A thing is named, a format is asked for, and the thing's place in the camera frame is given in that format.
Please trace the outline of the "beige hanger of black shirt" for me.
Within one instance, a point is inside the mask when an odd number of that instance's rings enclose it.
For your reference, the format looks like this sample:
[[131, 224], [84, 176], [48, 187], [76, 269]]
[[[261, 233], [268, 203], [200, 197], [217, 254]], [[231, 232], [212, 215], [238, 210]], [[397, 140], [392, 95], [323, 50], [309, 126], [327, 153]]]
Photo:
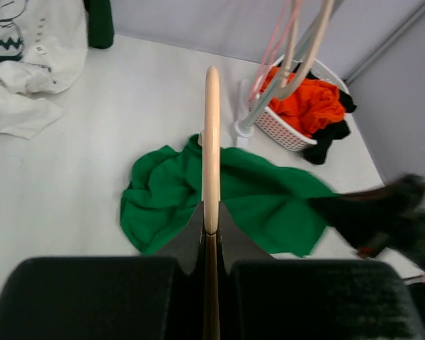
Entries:
[[[283, 66], [280, 70], [281, 78], [280, 81], [278, 81], [277, 92], [274, 94], [277, 99], [283, 100], [291, 96], [301, 85], [315, 61], [329, 19], [334, 15], [342, 3], [343, 1], [323, 1], [319, 13], [300, 38], [297, 45], [294, 45], [293, 41], [297, 35], [297, 21], [295, 21], [293, 31], [288, 37], [288, 45], [283, 60]], [[291, 73], [293, 60], [301, 60], [302, 64], [296, 71], [295, 76], [288, 81], [287, 78]]]

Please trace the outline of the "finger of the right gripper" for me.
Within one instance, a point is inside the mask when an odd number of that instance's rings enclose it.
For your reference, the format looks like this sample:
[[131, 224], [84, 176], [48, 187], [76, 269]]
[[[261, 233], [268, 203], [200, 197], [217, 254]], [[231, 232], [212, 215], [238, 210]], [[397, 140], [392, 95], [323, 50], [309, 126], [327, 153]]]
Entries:
[[369, 191], [307, 202], [362, 259], [392, 249], [425, 269], [424, 178], [407, 174]]

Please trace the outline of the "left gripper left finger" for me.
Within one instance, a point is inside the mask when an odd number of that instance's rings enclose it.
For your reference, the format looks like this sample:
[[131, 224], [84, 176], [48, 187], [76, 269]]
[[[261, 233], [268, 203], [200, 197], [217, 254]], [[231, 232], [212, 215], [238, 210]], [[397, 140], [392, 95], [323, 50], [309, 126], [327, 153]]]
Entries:
[[0, 293], [0, 339], [201, 339], [203, 206], [151, 256], [38, 257]]

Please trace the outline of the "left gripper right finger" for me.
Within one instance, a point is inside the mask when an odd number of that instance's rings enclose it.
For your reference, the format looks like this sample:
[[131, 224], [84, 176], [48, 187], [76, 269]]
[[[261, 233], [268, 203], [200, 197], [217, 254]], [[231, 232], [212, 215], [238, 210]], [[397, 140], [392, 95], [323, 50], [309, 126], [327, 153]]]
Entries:
[[220, 206], [222, 339], [425, 339], [404, 281], [381, 261], [275, 259]]

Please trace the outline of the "beige hanger of green shirt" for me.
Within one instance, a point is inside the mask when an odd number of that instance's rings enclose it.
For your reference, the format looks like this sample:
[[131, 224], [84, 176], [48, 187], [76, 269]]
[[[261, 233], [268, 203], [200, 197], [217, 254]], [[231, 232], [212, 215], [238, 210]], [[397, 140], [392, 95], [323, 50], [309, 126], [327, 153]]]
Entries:
[[211, 66], [205, 79], [205, 118], [201, 133], [202, 146], [202, 201], [204, 226], [214, 235], [219, 224], [220, 202], [220, 77]]

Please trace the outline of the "green t shirt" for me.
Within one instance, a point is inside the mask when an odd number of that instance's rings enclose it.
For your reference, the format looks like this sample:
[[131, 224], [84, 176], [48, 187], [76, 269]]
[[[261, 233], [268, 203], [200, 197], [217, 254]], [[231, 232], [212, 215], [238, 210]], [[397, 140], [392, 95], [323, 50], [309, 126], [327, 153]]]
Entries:
[[[201, 200], [201, 175], [197, 135], [181, 151], [166, 145], [134, 163], [120, 226], [138, 251], [153, 254], [184, 228]], [[220, 151], [220, 190], [235, 225], [262, 249], [299, 257], [311, 253], [327, 226], [308, 200], [336, 195], [305, 170], [235, 147]]]

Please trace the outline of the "black t shirt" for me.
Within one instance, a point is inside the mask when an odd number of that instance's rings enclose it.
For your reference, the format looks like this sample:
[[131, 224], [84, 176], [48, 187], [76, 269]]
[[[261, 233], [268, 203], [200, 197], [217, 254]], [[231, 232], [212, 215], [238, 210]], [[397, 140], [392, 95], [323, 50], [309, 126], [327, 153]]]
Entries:
[[[320, 79], [315, 76], [312, 72], [308, 72], [306, 79]], [[357, 106], [353, 102], [351, 95], [347, 92], [340, 90], [340, 102], [343, 107], [346, 109], [347, 113], [353, 113]], [[332, 145], [332, 142], [335, 140], [342, 140], [350, 135], [351, 131], [348, 127], [345, 118], [339, 123], [333, 123], [328, 125], [323, 130], [318, 130], [313, 136], [309, 137], [317, 141], [317, 144], [312, 147], [308, 147], [302, 151], [302, 156], [309, 163], [314, 165], [322, 165], [325, 163], [327, 158], [327, 153], [329, 148]]]

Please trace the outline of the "orange t shirt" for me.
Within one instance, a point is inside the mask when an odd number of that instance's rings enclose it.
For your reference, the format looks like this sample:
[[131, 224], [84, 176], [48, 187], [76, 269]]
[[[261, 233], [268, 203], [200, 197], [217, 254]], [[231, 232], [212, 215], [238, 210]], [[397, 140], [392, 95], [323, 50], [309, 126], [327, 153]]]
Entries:
[[341, 122], [346, 115], [339, 88], [320, 79], [304, 79], [291, 96], [272, 98], [268, 107], [306, 137]]

